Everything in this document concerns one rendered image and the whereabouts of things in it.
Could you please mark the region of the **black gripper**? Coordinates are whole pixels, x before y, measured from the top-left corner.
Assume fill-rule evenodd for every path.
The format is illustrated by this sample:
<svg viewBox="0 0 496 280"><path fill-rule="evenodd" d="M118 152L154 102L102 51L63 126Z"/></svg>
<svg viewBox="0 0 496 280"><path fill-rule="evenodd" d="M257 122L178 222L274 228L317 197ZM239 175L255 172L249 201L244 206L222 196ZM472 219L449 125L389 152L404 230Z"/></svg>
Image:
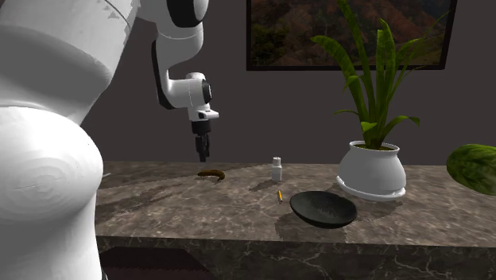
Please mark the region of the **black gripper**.
<svg viewBox="0 0 496 280"><path fill-rule="evenodd" d="M196 152L201 162L206 162L210 156L210 140L208 133L211 132L211 122L209 120L191 122L192 133L196 135Z"/></svg>

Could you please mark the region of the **brown overripe banana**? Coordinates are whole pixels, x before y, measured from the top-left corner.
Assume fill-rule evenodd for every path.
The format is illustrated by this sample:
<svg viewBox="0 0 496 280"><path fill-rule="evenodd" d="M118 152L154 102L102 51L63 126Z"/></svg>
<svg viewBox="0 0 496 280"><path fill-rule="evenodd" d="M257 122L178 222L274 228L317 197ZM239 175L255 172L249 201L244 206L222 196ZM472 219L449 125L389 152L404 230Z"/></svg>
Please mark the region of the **brown overripe banana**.
<svg viewBox="0 0 496 280"><path fill-rule="evenodd" d="M223 171L217 169L202 170L197 175L199 177L217 177L218 181L224 180L226 176Z"/></svg>

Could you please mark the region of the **black bowl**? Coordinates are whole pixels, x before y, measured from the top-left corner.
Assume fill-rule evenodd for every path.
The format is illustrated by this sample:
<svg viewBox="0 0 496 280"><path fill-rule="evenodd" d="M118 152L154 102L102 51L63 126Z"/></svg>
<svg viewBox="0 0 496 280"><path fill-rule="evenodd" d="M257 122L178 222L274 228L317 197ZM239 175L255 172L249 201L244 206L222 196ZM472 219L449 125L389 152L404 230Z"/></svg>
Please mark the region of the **black bowl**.
<svg viewBox="0 0 496 280"><path fill-rule="evenodd" d="M299 192L291 197L289 204L299 218L318 228L342 228L358 215L352 201L332 192Z"/></svg>

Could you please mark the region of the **green plant in white pot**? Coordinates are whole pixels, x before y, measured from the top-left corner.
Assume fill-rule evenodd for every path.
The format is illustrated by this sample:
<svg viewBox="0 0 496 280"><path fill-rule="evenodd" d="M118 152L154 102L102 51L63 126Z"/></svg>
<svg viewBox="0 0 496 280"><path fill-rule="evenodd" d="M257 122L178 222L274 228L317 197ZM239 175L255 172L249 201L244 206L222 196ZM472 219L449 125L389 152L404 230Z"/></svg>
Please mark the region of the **green plant in white pot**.
<svg viewBox="0 0 496 280"><path fill-rule="evenodd" d="M358 116L363 140L349 143L349 150L339 163L336 180L340 188L351 195L366 200L396 200L406 194L406 175L397 156L400 148L386 143L385 138L401 121L409 119L419 125L420 119L398 115L388 120L389 105L400 83L411 72L409 63L427 35L397 49L389 25L380 19L382 27L377 30L376 77L373 78L355 16L347 0L337 0L337 3L354 38L363 74L357 74L351 58L335 39L318 35L311 41L340 66L346 80L343 88L350 91L355 102L353 113Z"/></svg>

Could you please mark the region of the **large green leaf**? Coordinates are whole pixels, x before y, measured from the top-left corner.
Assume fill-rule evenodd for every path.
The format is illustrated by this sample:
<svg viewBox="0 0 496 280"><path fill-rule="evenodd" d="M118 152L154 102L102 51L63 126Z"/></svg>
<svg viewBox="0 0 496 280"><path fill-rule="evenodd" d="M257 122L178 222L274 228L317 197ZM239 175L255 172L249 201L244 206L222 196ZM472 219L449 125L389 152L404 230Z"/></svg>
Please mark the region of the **large green leaf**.
<svg viewBox="0 0 496 280"><path fill-rule="evenodd" d="M496 196L496 147L466 144L448 156L447 171L461 185L490 196Z"/></svg>

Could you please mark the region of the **framed landscape wall picture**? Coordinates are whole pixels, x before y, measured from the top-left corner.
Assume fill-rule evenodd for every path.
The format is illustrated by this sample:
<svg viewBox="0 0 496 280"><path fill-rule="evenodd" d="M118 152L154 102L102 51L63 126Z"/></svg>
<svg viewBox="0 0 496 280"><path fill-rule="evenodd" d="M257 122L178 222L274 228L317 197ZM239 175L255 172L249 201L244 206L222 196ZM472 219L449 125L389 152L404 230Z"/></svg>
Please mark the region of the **framed landscape wall picture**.
<svg viewBox="0 0 496 280"><path fill-rule="evenodd" d="M375 67L377 31L386 22L396 48L420 38L401 66L445 67L457 0L346 0L358 23L369 66ZM337 0L246 0L246 68L249 71L327 71L339 65L311 39L338 41L356 69L361 62Z"/></svg>

